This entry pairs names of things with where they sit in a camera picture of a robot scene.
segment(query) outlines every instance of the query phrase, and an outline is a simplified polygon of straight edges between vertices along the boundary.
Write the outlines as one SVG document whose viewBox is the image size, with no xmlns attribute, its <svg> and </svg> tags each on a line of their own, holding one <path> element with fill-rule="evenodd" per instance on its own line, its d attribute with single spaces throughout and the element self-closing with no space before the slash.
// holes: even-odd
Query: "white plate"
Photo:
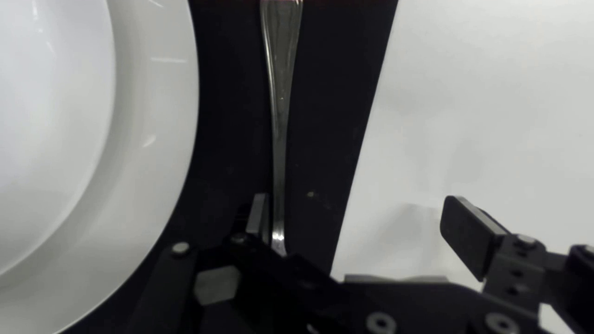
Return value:
<svg viewBox="0 0 594 334">
<path fill-rule="evenodd" d="M 0 274 L 36 250 L 86 191 L 110 131 L 108 5 L 0 3 Z"/>
<path fill-rule="evenodd" d="M 75 130 L 68 131 L 69 141 L 64 144 L 68 148 L 92 150 L 86 152 L 88 156 L 79 156 L 81 150 L 77 150 L 77 156 L 64 156 L 68 161 L 75 157 L 82 161 L 73 174 L 66 172 L 71 165 L 47 168 L 47 178 L 55 178 L 47 181 L 56 189 L 62 189 L 56 185 L 62 180 L 77 183 L 69 189 L 71 198 L 66 200 L 75 204 L 73 207 L 68 204 L 53 204 L 55 215 L 40 222 L 40 226 L 47 230 L 36 235 L 38 241 L 45 241 L 42 245 L 32 243 L 30 246 L 19 243 L 16 246 L 21 246 L 23 252 L 27 248 L 34 248 L 34 252 L 25 259 L 14 256 L 12 261 L 0 261 L 0 267 L 10 269 L 0 276 L 0 332 L 38 334 L 64 330 L 97 308 L 134 272 L 157 243 L 171 217 L 188 172 L 197 128 L 199 89 L 194 24 L 186 0 L 108 0 L 108 7 L 99 0 L 60 0 L 58 3 L 36 0 L 27 3 L 30 7 L 38 5 L 42 18 L 56 14 L 60 20 L 55 16 L 56 26 L 47 24 L 55 20 L 45 20 L 42 27 L 45 31 L 56 29 L 56 35 L 42 33 L 40 44 L 27 48 L 23 53 L 32 55 L 36 59 L 32 63 L 42 63 L 40 66 L 45 68 L 47 65 L 38 59 L 42 50 L 51 50 L 45 40 L 55 42 L 60 40 L 60 37 L 73 37 L 73 48 L 56 42 L 53 44 L 55 52 L 64 61 L 71 59 L 75 65 L 77 61 L 84 65 L 75 68 L 71 65 L 66 66 L 66 63 L 58 68 L 55 65 L 49 66 L 56 70 L 56 78 L 71 85 L 73 76 L 81 74 L 82 79 L 77 79 L 81 87 L 71 89 L 71 85 L 60 85 L 62 89 L 56 89 L 64 92 L 82 92 L 90 87 L 99 87 L 99 91 L 88 91 L 84 96 L 75 94 L 81 102 L 77 105 L 82 109 L 81 122 L 69 124 L 69 115 L 53 117 L 49 118 L 53 124 L 49 124 L 32 120 L 32 115 L 27 115 L 32 126 L 38 128 L 27 128 L 23 124 L 19 128 L 36 139 L 45 139 L 45 133 L 40 131 L 40 128 L 45 128 L 51 130 L 56 139 L 56 126 L 75 126 Z M 25 1 L 14 0 L 10 5 L 19 7 L 25 5 Z M 8 20 L 4 14 L 8 13 L 4 7 L 0 13 L 3 33 L 16 31 L 16 26 L 10 26 L 12 29 L 6 27 Z M 114 70 L 110 70 L 114 68 L 110 65 L 110 52 L 114 52 L 110 50 L 112 27 L 118 63 L 114 109 L 107 107 L 114 83 L 110 81 L 110 76 L 114 76 Z M 14 85 L 14 81 L 4 79 L 6 78 L 3 78 L 3 91 L 4 85 Z M 27 94 L 27 98 L 32 100 L 29 100 L 30 113 L 55 115 L 73 98 L 68 96 L 68 100 L 56 104 L 55 111 L 47 111 L 47 104 L 43 104 L 40 94 L 47 92 L 51 98 L 56 91 L 49 91 L 51 85 L 43 81 L 30 79 L 25 83 L 29 83 L 27 87 L 38 89 L 38 94 Z M 3 118 L 4 115 L 17 115 L 16 111 L 6 113 L 4 105 L 6 104 L 3 104 L 0 113 Z M 103 137 L 103 124 L 110 124 L 107 137 Z M 16 146 L 17 144 L 8 146 L 12 157 L 16 161 L 29 161 L 27 156 L 14 152 Z M 27 143 L 19 148 L 32 150 L 32 156 L 40 154 Z M 42 154 L 45 159 L 55 161 L 55 150 L 42 152 L 45 152 Z M 12 165 L 12 170 L 3 168 L 0 180 L 12 180 L 8 176 L 10 172 L 16 174 L 23 170 L 21 165 Z M 55 200 L 47 193 L 42 193 L 40 198 Z M 40 198 L 25 206 L 36 211 Z M 68 217 L 60 219 L 56 211 L 68 211 Z"/>
<path fill-rule="evenodd" d="M 593 14 L 589 0 L 400 1 L 339 276 L 478 285 L 439 232 L 450 193 L 552 250 L 594 241 Z"/>
</svg>

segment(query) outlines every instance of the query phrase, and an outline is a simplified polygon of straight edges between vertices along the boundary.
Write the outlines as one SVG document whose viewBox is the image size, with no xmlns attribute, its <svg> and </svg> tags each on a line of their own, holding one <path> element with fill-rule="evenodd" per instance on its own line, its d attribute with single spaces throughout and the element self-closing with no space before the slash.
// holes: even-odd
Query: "bolt head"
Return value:
<svg viewBox="0 0 594 334">
<path fill-rule="evenodd" d="M 173 254 L 177 254 L 177 256 L 184 256 L 184 254 L 190 252 L 190 243 L 186 243 L 186 241 L 175 243 L 175 245 L 171 246 L 171 250 L 173 250 Z"/>
<path fill-rule="evenodd" d="M 487 313 L 485 324 L 493 334 L 520 334 L 520 326 L 506 313 Z"/>
<path fill-rule="evenodd" d="M 368 332 L 372 334 L 396 334 L 398 323 L 391 313 L 376 311 L 368 315 Z"/>
</svg>

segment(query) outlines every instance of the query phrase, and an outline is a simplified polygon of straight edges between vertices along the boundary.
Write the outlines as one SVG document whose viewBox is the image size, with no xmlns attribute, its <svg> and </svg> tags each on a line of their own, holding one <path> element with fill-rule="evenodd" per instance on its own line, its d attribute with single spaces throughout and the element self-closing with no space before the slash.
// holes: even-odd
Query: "black plastic part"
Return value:
<svg viewBox="0 0 594 334">
<path fill-rule="evenodd" d="M 587 252 L 585 245 L 572 246 L 569 256 L 569 269 L 578 274 L 572 298 L 567 304 L 571 324 L 578 330 L 594 332 L 594 256 Z"/>
<path fill-rule="evenodd" d="M 264 245 L 272 241 L 272 204 L 270 194 L 257 193 L 248 222 L 246 232 L 262 239 Z"/>
<path fill-rule="evenodd" d="M 537 311 L 463 285 L 339 284 L 300 256 L 277 256 L 257 237 L 242 245 L 231 243 L 227 250 L 244 272 L 238 311 L 248 315 L 257 332 L 303 334 L 307 326 L 314 326 L 322 334 L 368 334 L 366 323 L 374 313 L 392 317 L 398 332 L 409 334 L 461 334 L 474 319 L 485 323 L 489 313 L 507 315 L 524 334 L 541 332 Z"/>
<path fill-rule="evenodd" d="M 545 256 L 543 246 L 526 250 L 517 235 L 507 235 L 493 259 L 483 291 L 537 317 L 546 278 L 541 265 Z"/>
<path fill-rule="evenodd" d="M 448 196 L 441 230 L 478 280 L 483 280 L 494 250 L 509 232 L 465 196 Z"/>
<path fill-rule="evenodd" d="M 194 272 L 199 252 L 177 254 L 164 250 L 127 326 L 129 334 L 181 332 L 192 298 Z"/>
</svg>

